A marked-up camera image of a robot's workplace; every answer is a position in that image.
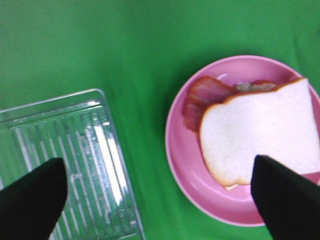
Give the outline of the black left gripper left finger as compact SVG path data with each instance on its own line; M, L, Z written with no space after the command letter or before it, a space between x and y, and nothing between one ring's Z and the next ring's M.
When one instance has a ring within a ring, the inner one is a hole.
M0 238L48 240L65 207L67 173L52 158L0 191Z

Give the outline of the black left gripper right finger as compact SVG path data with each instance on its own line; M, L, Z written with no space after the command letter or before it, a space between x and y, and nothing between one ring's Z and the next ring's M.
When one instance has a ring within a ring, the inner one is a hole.
M320 238L320 187L266 155L254 158L250 193L274 240Z

